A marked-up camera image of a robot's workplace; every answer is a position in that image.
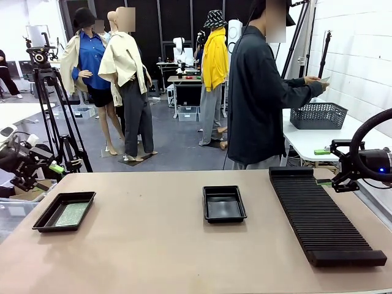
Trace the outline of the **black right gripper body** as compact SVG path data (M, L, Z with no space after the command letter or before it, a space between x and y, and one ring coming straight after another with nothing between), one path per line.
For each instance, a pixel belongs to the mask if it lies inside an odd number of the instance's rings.
M357 178L391 181L391 151L383 149L350 149L350 159Z

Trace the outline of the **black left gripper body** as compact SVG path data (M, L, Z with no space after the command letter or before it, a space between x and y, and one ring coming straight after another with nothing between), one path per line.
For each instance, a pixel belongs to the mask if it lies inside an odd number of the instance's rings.
M1 169L14 174L12 184L35 184L34 173L38 169L37 161L33 159L39 148L21 148L19 150L7 145L1 146Z

